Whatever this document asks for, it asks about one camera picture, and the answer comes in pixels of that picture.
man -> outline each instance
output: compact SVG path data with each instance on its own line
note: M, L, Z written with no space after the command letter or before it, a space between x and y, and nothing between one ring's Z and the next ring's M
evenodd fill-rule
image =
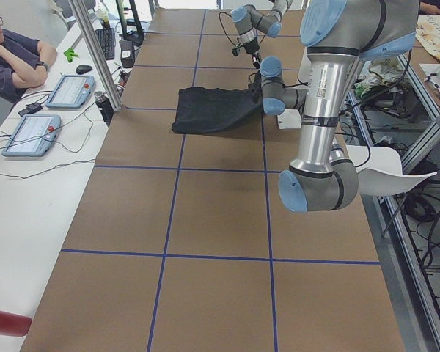
M423 0L420 2L419 14L440 15L440 0Z
M52 45L2 29L2 24L0 17L0 96L14 103L27 88L44 84L57 53Z

computer mouse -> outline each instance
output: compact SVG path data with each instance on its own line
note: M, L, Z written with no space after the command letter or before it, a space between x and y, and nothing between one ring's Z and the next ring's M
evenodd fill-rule
M76 68L76 72L79 75L83 75L89 71L91 71L93 69L93 67L89 66L89 65L78 65Z

red can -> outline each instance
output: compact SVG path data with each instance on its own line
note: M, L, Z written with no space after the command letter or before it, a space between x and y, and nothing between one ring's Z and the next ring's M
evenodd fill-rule
M32 319L0 310L0 335L22 337L28 334Z

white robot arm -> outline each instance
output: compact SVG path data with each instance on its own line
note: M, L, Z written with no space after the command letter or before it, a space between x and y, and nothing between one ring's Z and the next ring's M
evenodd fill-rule
M254 5L245 5L231 12L233 23L238 31L239 43L233 48L233 55L237 56L240 48L252 56L253 65L259 68L261 58L259 43L255 29L275 38L282 28L282 16L290 9L293 0L269 0L274 3L271 11L264 15L256 10Z
M311 1L301 24L311 71L298 155L279 177L279 193L287 209L340 209L356 196L355 166L334 138L340 108L364 61L412 48L418 10L419 0ZM296 109L304 96L285 88L280 61L265 58L260 72L264 112Z

black keyboard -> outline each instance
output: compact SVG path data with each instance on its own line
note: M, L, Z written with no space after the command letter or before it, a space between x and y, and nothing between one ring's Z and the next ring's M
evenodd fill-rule
M115 56L114 47L116 45L114 29L113 28L95 29L95 33L98 42L100 43L101 48L103 49L104 58L106 60L113 60Z

